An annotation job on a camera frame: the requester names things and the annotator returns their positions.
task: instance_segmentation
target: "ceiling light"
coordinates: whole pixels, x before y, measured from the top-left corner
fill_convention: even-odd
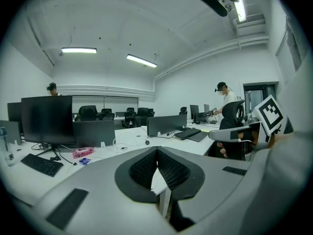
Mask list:
[[[133,60],[133,61],[142,63],[142,64],[144,64],[144,65],[148,65],[148,66],[150,66],[150,67],[152,67],[152,68],[157,67],[156,64],[151,63],[151,62],[149,62],[149,61],[147,61],[147,60],[144,60],[144,59],[142,59],[142,58],[135,57],[135,56],[133,56],[133,55],[129,55],[129,54],[128,54],[128,55],[127,55],[127,59],[130,59],[130,60]]]
[[[82,48],[82,47],[67,47],[62,48],[62,52],[64,53],[97,53],[96,48]]]
[[[239,0],[239,2],[235,2],[235,7],[238,14],[238,19],[240,22],[246,20],[246,12],[243,0]]]

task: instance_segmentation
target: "white t-shirt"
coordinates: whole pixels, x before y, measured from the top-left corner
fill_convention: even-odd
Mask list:
[[[234,92],[228,92],[228,94],[224,97],[224,106],[231,102],[237,102],[237,96]]]

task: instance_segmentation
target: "black cap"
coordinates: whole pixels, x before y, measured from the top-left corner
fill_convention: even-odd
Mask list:
[[[223,90],[223,86],[225,86],[225,87],[227,88],[226,83],[224,83],[224,82],[219,82],[219,83],[217,84],[217,90],[218,90],[218,91],[222,91],[222,90]]]
[[[49,86],[47,87],[47,91],[52,91],[54,89],[57,88],[57,85],[55,83],[51,83],[49,84]]]

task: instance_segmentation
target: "black rubber pad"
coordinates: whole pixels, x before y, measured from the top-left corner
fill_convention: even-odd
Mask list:
[[[226,166],[225,168],[223,168],[223,170],[234,173],[234,174],[242,175],[242,176],[245,176],[245,174],[247,172],[247,170],[238,169],[238,168],[234,168],[234,167],[230,167],[230,166]]]
[[[46,221],[63,230],[87,195],[88,191],[74,189],[47,217]]]

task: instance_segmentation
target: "monitor stand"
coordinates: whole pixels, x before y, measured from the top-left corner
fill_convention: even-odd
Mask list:
[[[53,152],[54,152],[55,156],[58,158],[57,160],[61,160],[60,157],[58,156],[58,154],[55,152],[55,147],[54,147],[54,145],[51,145],[51,148],[50,148],[50,149],[45,150],[45,151],[43,151],[43,152],[37,154],[36,156],[39,156],[39,155],[48,153],[48,152],[50,152],[50,151],[53,151]]]

